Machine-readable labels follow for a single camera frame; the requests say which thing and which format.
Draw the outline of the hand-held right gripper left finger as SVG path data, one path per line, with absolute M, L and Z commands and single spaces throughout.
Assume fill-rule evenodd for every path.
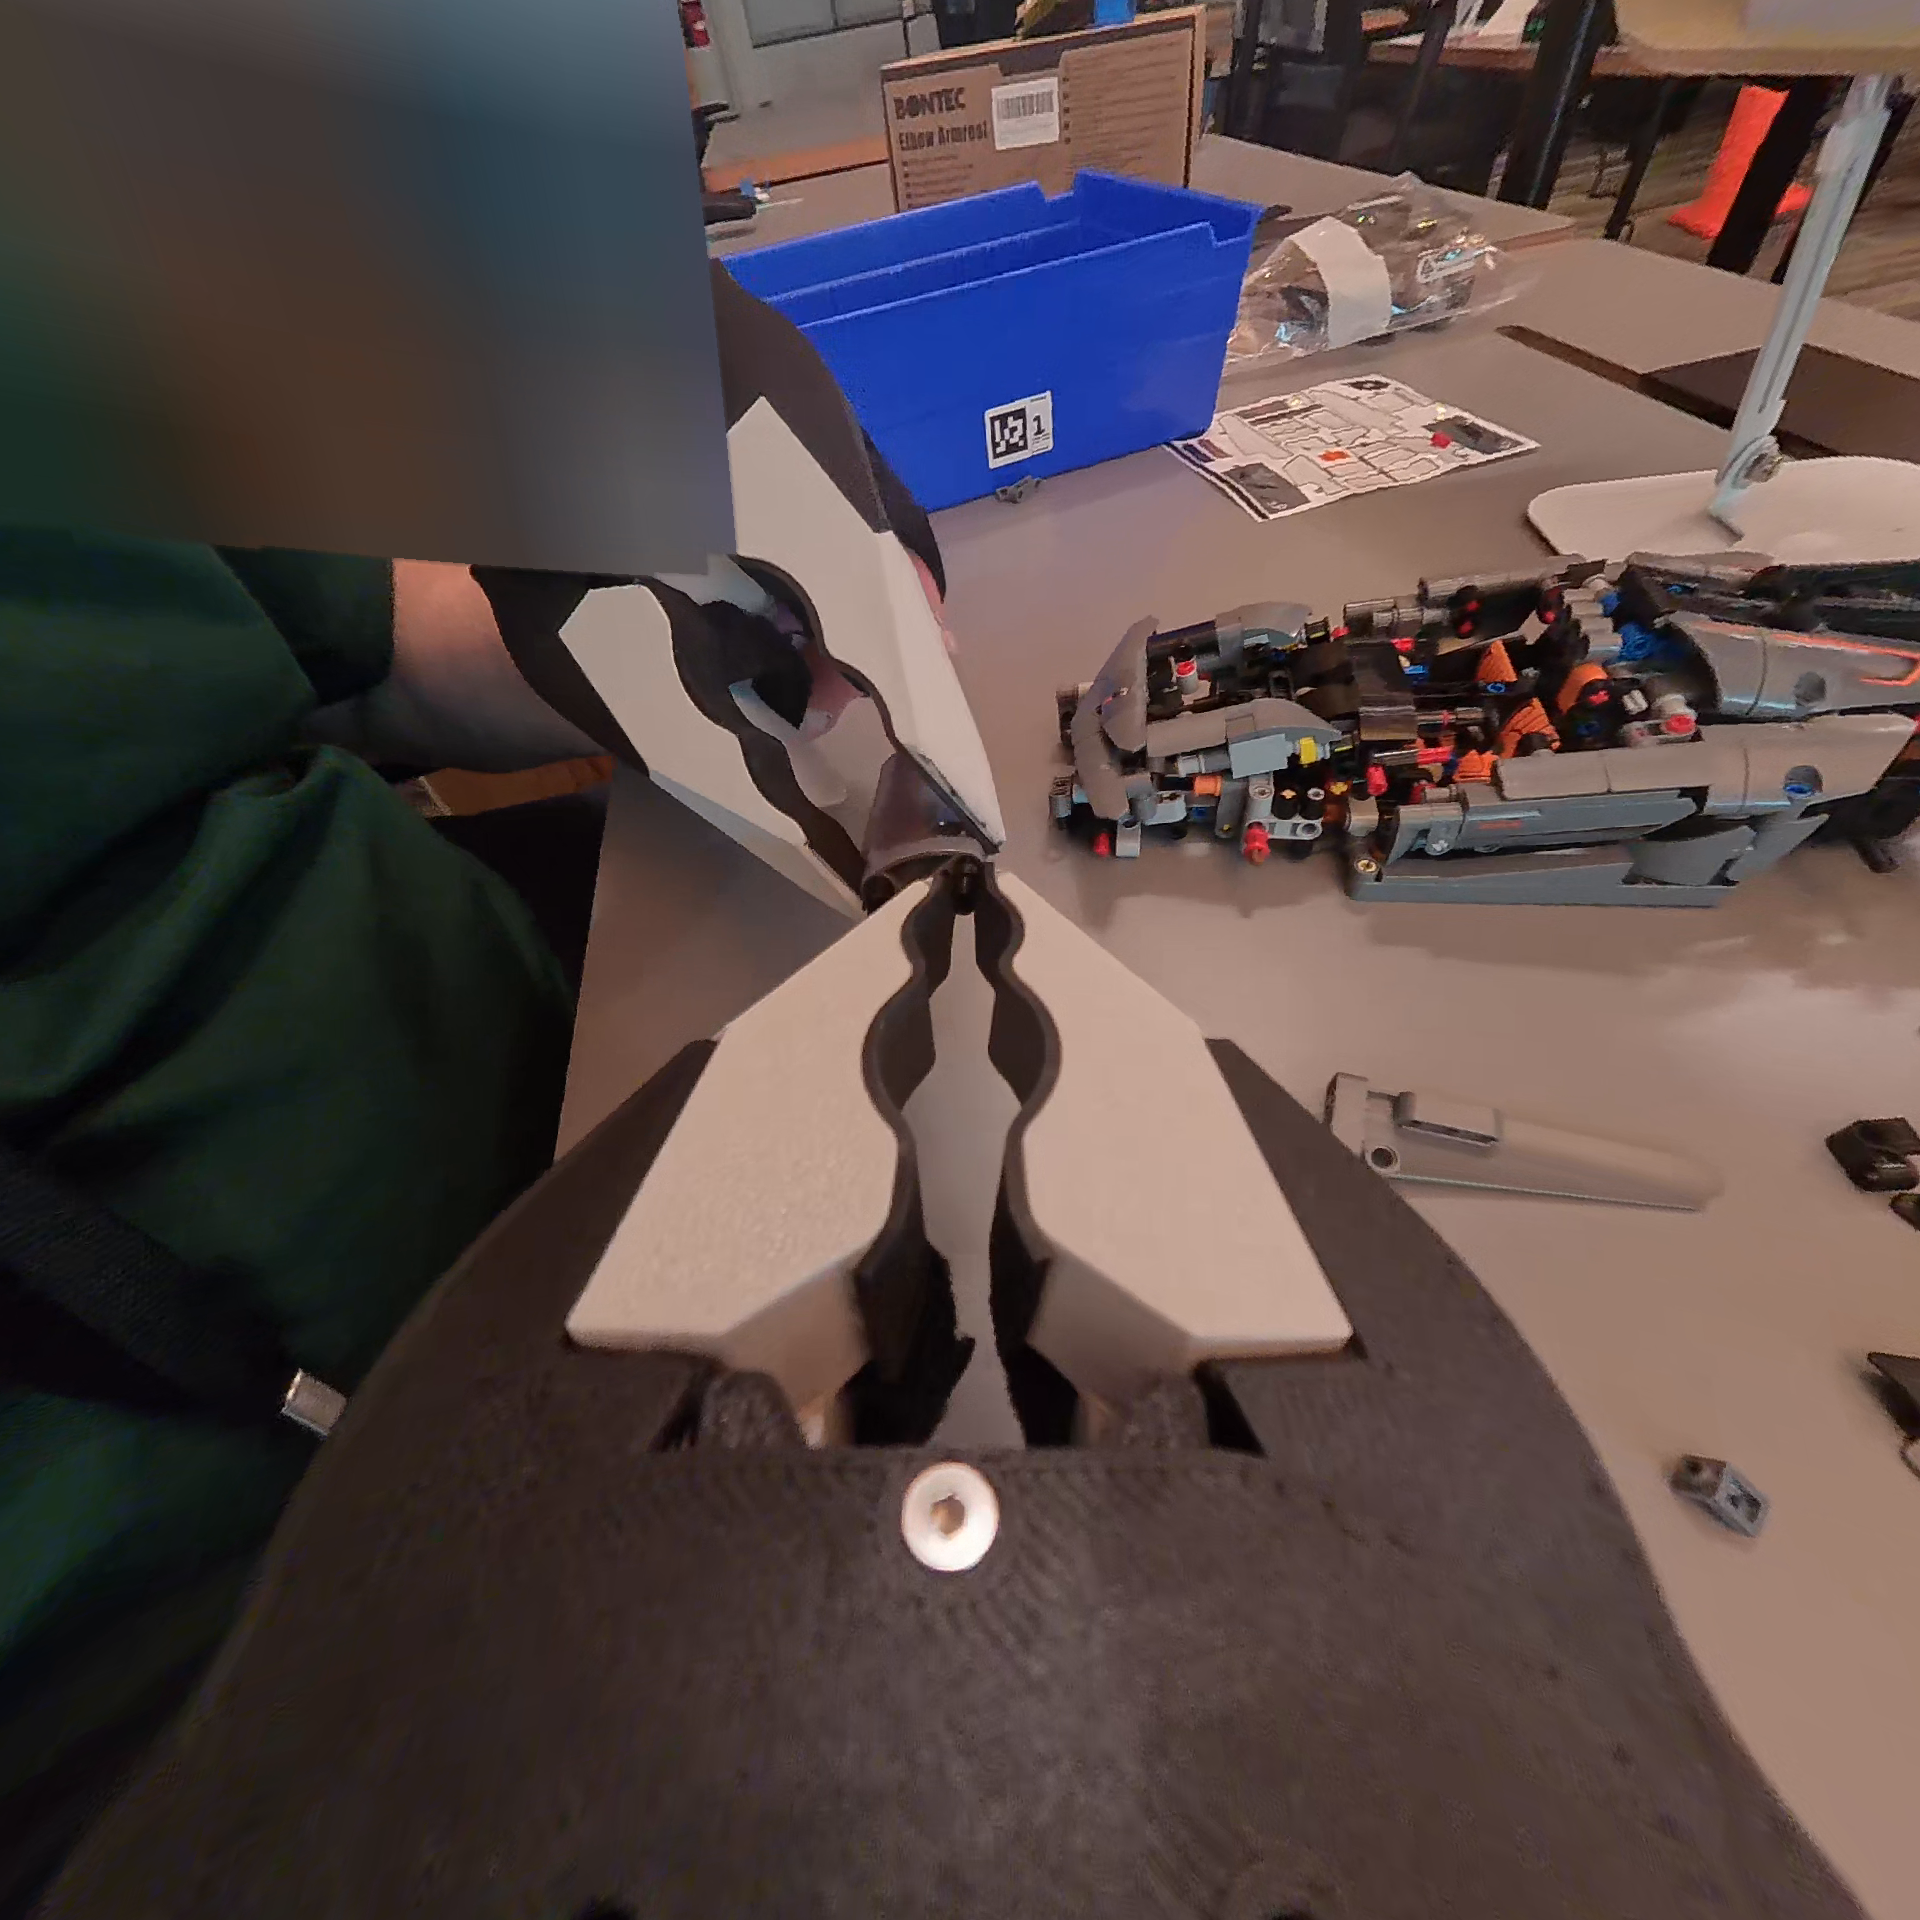
M 946 879 L 911 879 L 721 1028 L 567 1315 L 575 1345 L 911 1367 L 946 1281 L 905 1102 L 952 918 Z

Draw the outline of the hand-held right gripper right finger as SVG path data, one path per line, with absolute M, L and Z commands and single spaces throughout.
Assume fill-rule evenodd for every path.
M 1015 1097 L 996 1333 L 1053 1370 L 1337 1353 L 1353 1325 L 1199 1027 L 1018 877 L 976 893 Z

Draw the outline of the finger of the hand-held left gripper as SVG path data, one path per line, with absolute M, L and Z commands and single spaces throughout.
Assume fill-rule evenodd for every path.
M 684 591 L 588 591 L 559 630 L 644 773 L 806 897 L 857 922 L 863 859 L 804 789 L 789 745 L 743 710 L 743 675 L 713 651 L 709 607 Z
M 834 406 L 804 438 L 775 404 L 753 404 L 732 422 L 726 455 L 738 559 L 797 589 L 828 658 L 874 699 L 895 748 L 998 851 L 991 761 L 898 531 L 898 486 L 857 420 Z

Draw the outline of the short grey lego wedge assembly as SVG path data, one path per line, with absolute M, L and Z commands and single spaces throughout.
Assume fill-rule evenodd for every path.
M 1669 1148 L 1578 1133 L 1460 1094 L 1390 1090 L 1356 1071 L 1327 1078 L 1324 1124 L 1396 1185 L 1658 1212 L 1701 1212 L 1724 1191 L 1717 1167 Z

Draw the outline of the grey and orange lego car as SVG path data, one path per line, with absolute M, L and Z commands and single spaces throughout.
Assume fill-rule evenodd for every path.
M 1134 623 L 1057 691 L 1057 831 L 1340 855 L 1359 903 L 1714 906 L 1914 829 L 1918 564 L 1758 550 Z

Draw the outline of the small lego pieces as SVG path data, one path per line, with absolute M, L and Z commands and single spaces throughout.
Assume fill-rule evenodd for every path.
M 1898 1115 L 1857 1118 L 1823 1140 L 1847 1185 L 1888 1202 L 1888 1212 L 1918 1229 L 1918 1129 Z M 1869 1351 L 1864 1382 L 1898 1429 L 1898 1461 L 1918 1474 L 1918 1357 Z M 1721 1526 L 1756 1539 L 1769 1513 L 1764 1494 L 1729 1462 L 1680 1457 L 1669 1473 L 1670 1490 Z

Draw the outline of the person's left forearm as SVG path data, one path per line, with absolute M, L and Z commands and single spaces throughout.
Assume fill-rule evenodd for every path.
M 312 710 L 303 738 L 423 773 L 519 774 L 599 748 L 516 670 L 466 566 L 394 559 L 385 679 Z

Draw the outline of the blue plastic bin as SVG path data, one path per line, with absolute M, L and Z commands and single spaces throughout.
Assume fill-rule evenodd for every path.
M 724 258 L 925 511 L 1198 436 L 1262 211 L 1081 172 Z

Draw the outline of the brown cardboard box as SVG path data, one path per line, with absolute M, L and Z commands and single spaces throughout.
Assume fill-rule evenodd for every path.
M 1055 197 L 1086 172 L 1189 185 L 1206 71 L 1201 6 L 892 61 L 880 115 L 894 206 L 1013 185 Z

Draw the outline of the person's torso in green shirt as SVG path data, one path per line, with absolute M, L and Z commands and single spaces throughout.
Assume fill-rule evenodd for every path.
M 5 1274 L 5 1915 L 192 1697 L 320 1441 L 545 1167 L 559 911 L 303 738 L 385 679 L 392 559 L 6 525 L 5 1164 L 153 1244 L 213 1407 Z

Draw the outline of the white sticker sheet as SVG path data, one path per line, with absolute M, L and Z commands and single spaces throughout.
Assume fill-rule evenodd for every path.
M 1385 374 L 1223 410 L 1167 452 L 1258 523 L 1525 458 L 1536 438 Z

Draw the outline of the clear plastic parts bag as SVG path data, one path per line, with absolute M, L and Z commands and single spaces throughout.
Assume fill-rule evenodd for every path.
M 1318 217 L 1255 228 L 1226 369 L 1375 346 L 1517 300 L 1527 276 L 1482 222 L 1415 177 Z

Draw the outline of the white book stand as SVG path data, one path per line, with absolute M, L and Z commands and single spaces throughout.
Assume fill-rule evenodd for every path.
M 1895 81 L 1914 73 L 1914 5 L 1626 2 L 1616 5 L 1616 25 L 1631 65 L 1654 76 L 1775 73 L 1849 86 L 1821 141 L 1812 202 L 1718 468 L 1544 492 L 1529 503 L 1529 523 L 1552 550 L 1588 559 L 1721 550 L 1808 564 L 1914 559 L 1912 463 L 1861 455 L 1786 462 L 1775 435 L 1879 154 Z

